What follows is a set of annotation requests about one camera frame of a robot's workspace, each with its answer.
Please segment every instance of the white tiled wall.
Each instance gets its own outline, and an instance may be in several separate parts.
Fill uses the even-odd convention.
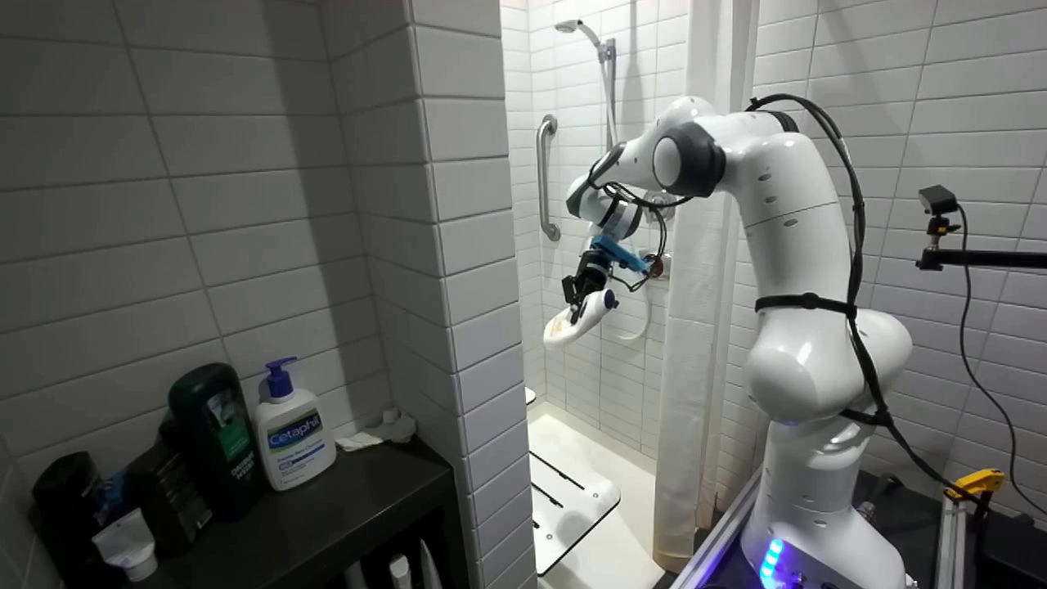
[[[757,92],[803,92],[846,133],[870,199],[870,306],[899,315],[917,341],[894,405],[950,476],[1004,467],[1006,434],[957,367],[963,274],[913,269],[925,242],[917,191],[951,186],[973,215],[973,246],[1047,246],[1043,25],[1043,0],[765,0],[760,12]],[[1021,478],[1039,504],[1043,288],[1035,273],[974,273],[968,321],[974,371],[1018,423]],[[872,459],[907,467],[890,445]],[[1027,511],[1013,491],[1000,491],[997,504]]]
[[[266,359],[332,426],[389,402],[320,11],[0,5],[0,434],[140,456],[165,386]]]
[[[30,486],[22,467],[7,451],[0,440],[0,584],[4,587],[25,587],[25,589],[50,589],[60,587],[60,573],[42,555],[30,523]]]
[[[511,120],[514,233],[519,263],[519,310],[525,386],[585,426],[602,428],[654,459],[660,409],[660,341],[668,286],[654,283],[646,296],[646,330],[638,341],[619,341],[602,329],[561,351],[540,343],[544,323],[561,309],[558,279],[571,273],[582,251],[585,222],[565,215],[561,198],[571,178],[585,174],[602,155],[602,78],[582,33],[557,33],[558,20],[585,20],[602,39],[619,42],[619,138],[638,133],[658,107],[687,92],[687,20],[691,5],[630,5],[630,0],[502,0],[502,85]],[[535,125],[558,119],[550,143],[550,199],[561,240],[552,246],[535,222]]]
[[[324,18],[393,399],[456,466],[472,579],[525,587],[498,5],[326,0]]]

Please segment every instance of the yellow object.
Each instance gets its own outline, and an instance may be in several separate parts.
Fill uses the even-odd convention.
[[[982,498],[982,493],[994,493],[1006,478],[994,467],[977,467],[977,471],[968,471],[963,478],[956,478],[951,486]]]

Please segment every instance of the blue light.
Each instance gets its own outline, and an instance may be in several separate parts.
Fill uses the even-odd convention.
[[[777,571],[781,554],[785,554],[785,539],[781,539],[781,537],[772,537],[772,542],[765,547],[762,562],[760,562],[760,587],[762,587],[762,589],[777,589],[777,587],[781,587],[781,584],[776,579],[776,571]]]

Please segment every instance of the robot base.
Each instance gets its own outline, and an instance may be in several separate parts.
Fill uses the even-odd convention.
[[[907,589],[899,554],[851,506],[870,428],[846,419],[770,428],[741,555],[770,587]]]

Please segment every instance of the lotion bottle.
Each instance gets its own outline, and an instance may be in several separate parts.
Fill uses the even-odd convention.
[[[292,374],[284,371],[289,363],[295,363],[295,357],[266,363],[268,399],[255,409],[257,456],[275,491],[316,478],[337,459],[320,399],[306,391],[295,391]]]

